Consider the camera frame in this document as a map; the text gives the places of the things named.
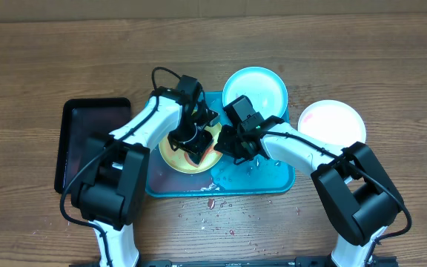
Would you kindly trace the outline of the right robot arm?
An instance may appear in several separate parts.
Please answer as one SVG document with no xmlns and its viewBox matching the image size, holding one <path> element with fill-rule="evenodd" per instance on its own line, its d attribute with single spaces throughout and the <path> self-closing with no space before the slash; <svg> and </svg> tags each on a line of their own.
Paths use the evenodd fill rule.
<svg viewBox="0 0 427 267">
<path fill-rule="evenodd" d="M 267 119 L 242 95 L 223 108 L 230 124 L 222 127 L 215 150 L 234 164 L 263 156 L 309 175 L 330 223 L 338 233 L 334 250 L 318 257 L 320 266 L 395 266 L 374 249 L 382 240 L 409 231 L 385 230 L 399 213 L 411 215 L 373 151 L 362 142 L 329 145 L 306 136 L 277 116 Z"/>
</svg>

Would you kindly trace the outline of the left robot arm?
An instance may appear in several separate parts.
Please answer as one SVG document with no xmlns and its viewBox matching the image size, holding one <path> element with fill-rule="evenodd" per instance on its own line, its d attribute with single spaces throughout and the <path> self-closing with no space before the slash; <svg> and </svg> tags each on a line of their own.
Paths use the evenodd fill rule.
<svg viewBox="0 0 427 267">
<path fill-rule="evenodd" d="M 218 114 L 205 102 L 199 81 L 180 76 L 175 88 L 154 86 L 145 108 L 126 125 L 88 138 L 81 165 L 62 196 L 81 212 L 69 222 L 92 228 L 101 253 L 101 266 L 136 266 L 133 221 L 141 207 L 148 179 L 151 151 L 168 139 L 198 165 L 213 143 L 208 128 Z"/>
</svg>

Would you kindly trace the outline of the green and red sponge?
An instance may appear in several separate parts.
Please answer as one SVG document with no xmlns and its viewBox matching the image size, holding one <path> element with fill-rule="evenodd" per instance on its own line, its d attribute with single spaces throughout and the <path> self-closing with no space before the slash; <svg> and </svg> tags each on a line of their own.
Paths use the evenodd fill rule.
<svg viewBox="0 0 427 267">
<path fill-rule="evenodd" d="M 186 160 L 193 165 L 199 165 L 212 146 L 212 142 L 188 144 L 185 147 L 185 152 L 187 153 Z"/>
</svg>

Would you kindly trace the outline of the yellow green plate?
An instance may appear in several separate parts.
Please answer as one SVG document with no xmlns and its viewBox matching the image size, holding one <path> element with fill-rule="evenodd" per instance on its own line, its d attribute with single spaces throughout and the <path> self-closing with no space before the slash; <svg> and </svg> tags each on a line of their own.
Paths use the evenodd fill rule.
<svg viewBox="0 0 427 267">
<path fill-rule="evenodd" d="M 222 153 L 215 151 L 214 146 L 217 143 L 222 125 L 217 123 L 213 127 L 207 127 L 206 130 L 213 136 L 213 143 L 207 149 L 201 162 L 196 165 L 188 156 L 188 153 L 183 150 L 173 151 L 170 147 L 168 137 L 165 136 L 159 143 L 159 150 L 163 160 L 174 170 L 184 174 L 198 174 L 215 166 L 222 158 Z"/>
</svg>

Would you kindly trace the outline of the white plate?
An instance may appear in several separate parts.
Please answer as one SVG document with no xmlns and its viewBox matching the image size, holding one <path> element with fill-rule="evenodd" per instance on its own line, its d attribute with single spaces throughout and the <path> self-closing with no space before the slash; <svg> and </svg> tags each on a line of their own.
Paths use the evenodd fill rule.
<svg viewBox="0 0 427 267">
<path fill-rule="evenodd" d="M 321 142 L 343 147 L 366 141 L 362 117 L 351 106 L 337 100 L 309 105 L 299 117 L 297 130 Z"/>
</svg>

